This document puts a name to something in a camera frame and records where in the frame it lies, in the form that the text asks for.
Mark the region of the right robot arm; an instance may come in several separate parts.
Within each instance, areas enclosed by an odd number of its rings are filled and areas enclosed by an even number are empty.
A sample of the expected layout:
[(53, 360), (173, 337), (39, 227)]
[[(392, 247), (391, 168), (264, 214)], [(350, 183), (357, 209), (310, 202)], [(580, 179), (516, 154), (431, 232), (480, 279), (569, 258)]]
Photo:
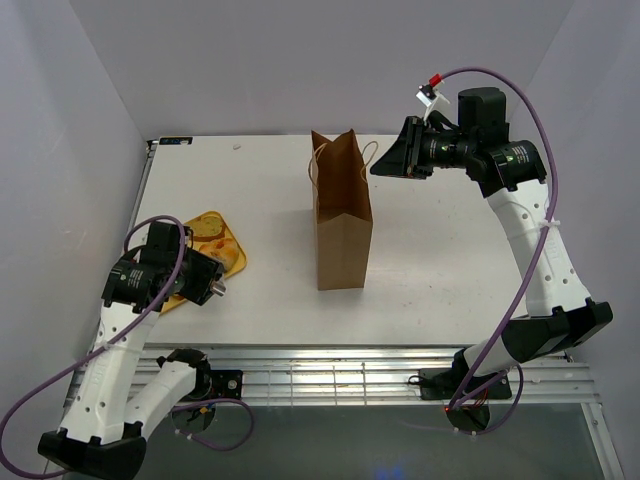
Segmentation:
[(417, 97), (424, 115), (406, 118), (371, 174), (426, 179), (435, 169), (464, 170), (497, 216), (526, 284), (524, 316), (509, 315), (496, 341), (457, 352), (449, 369), (421, 382), (452, 399), (474, 397), (502, 372), (584, 343), (613, 312), (593, 300), (572, 265), (541, 156), (532, 142), (509, 137), (505, 94), (496, 87), (461, 91), (456, 123), (440, 112), (447, 100), (436, 88), (422, 86)]

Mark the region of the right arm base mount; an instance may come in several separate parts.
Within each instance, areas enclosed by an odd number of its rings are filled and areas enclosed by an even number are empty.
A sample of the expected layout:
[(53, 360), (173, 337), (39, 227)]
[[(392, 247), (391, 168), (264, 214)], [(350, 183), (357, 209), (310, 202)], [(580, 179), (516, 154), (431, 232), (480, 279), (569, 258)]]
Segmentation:
[[(411, 375), (407, 384), (416, 386), (422, 400), (449, 400), (458, 388), (464, 375), (454, 374), (450, 369), (420, 369)], [(482, 392), (475, 399), (507, 400), (512, 396), (509, 381), (501, 378)]]

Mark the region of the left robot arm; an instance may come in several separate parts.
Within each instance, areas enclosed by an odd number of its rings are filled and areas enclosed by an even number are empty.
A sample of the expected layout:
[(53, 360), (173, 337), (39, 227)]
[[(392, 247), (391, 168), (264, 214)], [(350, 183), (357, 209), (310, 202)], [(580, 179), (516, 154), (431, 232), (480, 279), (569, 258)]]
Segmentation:
[(206, 355), (177, 349), (158, 360), (159, 373), (129, 395), (139, 359), (164, 304), (173, 295), (198, 306), (224, 291), (223, 265), (190, 245), (192, 232), (170, 218), (149, 219), (146, 241), (112, 267), (100, 324), (79, 390), (60, 426), (44, 433), (38, 452), (66, 470), (99, 479), (132, 479), (147, 441), (184, 399), (212, 387)]

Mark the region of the brown paper bag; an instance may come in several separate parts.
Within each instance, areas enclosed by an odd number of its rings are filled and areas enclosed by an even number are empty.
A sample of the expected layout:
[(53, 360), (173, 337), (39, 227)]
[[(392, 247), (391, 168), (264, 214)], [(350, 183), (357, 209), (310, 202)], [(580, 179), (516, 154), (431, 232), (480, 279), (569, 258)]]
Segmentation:
[(362, 289), (373, 232), (367, 167), (379, 148), (361, 147), (349, 130), (331, 140), (311, 133), (307, 174), (312, 186), (316, 282), (320, 291)]

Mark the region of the seeded bread slice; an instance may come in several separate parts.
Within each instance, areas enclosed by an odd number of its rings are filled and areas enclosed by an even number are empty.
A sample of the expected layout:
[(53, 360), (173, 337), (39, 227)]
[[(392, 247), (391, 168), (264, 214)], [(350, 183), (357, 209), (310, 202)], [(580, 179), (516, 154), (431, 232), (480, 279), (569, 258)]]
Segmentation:
[(216, 215), (199, 216), (185, 223), (193, 233), (193, 239), (198, 242), (210, 242), (225, 236), (226, 225), (222, 218)]

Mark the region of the golden bread roll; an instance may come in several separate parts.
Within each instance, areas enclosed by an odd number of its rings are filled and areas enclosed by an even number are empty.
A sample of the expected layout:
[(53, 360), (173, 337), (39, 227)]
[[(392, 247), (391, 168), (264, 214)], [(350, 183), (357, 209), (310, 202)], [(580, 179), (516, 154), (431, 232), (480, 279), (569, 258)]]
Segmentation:
[(225, 271), (234, 267), (240, 255), (239, 246), (232, 238), (221, 238), (205, 243), (199, 247), (199, 252), (219, 261)]

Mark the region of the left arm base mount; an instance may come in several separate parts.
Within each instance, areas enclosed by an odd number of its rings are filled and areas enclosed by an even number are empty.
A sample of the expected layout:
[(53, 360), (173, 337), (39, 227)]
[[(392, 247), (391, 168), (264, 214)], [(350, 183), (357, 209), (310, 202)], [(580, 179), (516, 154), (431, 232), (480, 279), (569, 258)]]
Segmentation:
[(211, 370), (204, 376), (203, 400), (242, 399), (244, 372), (242, 370)]

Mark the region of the metal serving tongs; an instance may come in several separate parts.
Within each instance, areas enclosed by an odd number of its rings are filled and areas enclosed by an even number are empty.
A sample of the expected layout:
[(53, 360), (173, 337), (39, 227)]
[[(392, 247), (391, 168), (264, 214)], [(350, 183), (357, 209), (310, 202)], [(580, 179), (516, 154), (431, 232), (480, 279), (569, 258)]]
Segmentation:
[(226, 285), (223, 281), (212, 281), (209, 289), (213, 295), (224, 296), (226, 294)]

